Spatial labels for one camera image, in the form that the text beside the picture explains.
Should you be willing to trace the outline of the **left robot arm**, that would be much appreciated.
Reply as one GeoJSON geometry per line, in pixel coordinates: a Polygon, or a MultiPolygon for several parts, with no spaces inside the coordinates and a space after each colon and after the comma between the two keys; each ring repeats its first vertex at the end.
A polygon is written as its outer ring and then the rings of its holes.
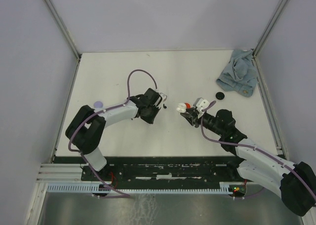
{"type": "Polygon", "coordinates": [[[166,99],[165,94],[149,88],[144,94],[129,96],[126,102],[105,109],[82,106],[65,131],[69,150],[72,150],[73,144],[93,168],[92,175],[98,180],[105,180],[109,176],[109,168],[98,147],[104,129],[134,118],[153,124],[166,99]]]}

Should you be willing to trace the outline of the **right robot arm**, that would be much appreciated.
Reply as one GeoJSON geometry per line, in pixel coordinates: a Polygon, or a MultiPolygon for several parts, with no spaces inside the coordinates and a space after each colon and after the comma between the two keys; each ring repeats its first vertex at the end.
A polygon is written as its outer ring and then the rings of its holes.
{"type": "Polygon", "coordinates": [[[316,205],[316,176],[305,162],[298,164],[272,155],[236,127],[231,111],[221,109],[215,116],[204,109],[181,103],[177,111],[191,126],[220,136],[221,147],[242,159],[227,167],[227,177],[253,181],[276,194],[294,214],[303,217],[316,205]]]}

